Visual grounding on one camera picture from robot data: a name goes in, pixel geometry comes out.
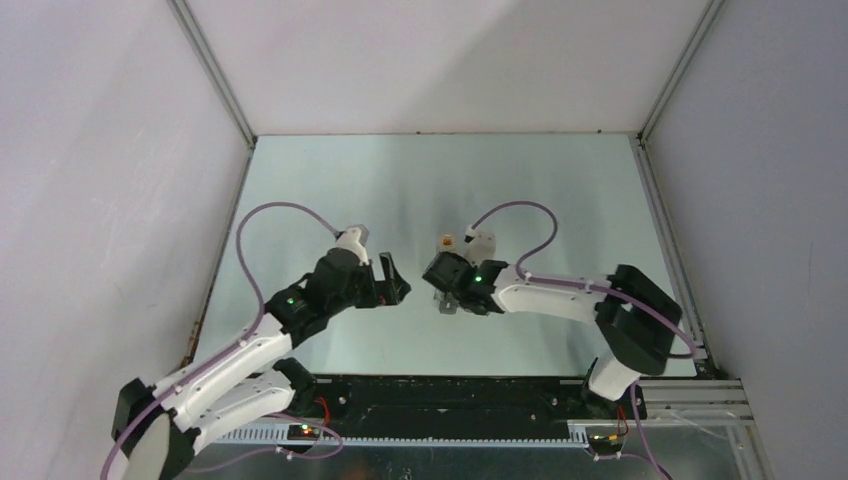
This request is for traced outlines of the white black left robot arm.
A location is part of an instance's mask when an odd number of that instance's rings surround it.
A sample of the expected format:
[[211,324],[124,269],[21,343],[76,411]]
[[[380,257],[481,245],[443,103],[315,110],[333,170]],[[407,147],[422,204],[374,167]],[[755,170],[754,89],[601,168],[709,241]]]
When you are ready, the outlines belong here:
[[392,256],[372,264],[332,248],[313,271],[262,302],[256,322],[205,361],[183,367],[153,385],[140,379],[119,393],[112,426],[114,446],[102,468],[108,478],[118,454],[133,459],[143,439],[156,438],[154,476],[173,479],[206,446],[265,416],[304,416],[318,405],[315,377],[290,352],[321,333],[348,308],[400,304],[411,290]]

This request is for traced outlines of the teal and clear pill box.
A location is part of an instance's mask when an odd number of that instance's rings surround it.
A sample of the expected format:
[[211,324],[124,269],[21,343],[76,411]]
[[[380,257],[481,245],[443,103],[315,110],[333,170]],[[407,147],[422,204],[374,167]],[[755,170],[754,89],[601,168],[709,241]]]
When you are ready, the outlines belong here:
[[434,301],[438,312],[442,315],[455,315],[459,310],[459,304],[450,292],[436,289]]

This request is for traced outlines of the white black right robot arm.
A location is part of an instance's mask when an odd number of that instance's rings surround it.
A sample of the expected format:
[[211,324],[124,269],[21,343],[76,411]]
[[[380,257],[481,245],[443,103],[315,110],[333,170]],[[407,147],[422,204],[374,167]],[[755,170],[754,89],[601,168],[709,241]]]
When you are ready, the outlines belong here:
[[598,328],[606,349],[581,392],[585,411],[606,418],[643,376],[664,373],[682,335],[682,309],[641,270],[619,265],[603,278],[544,277],[498,260],[474,265],[439,253],[423,273],[436,290],[476,314],[533,313]]

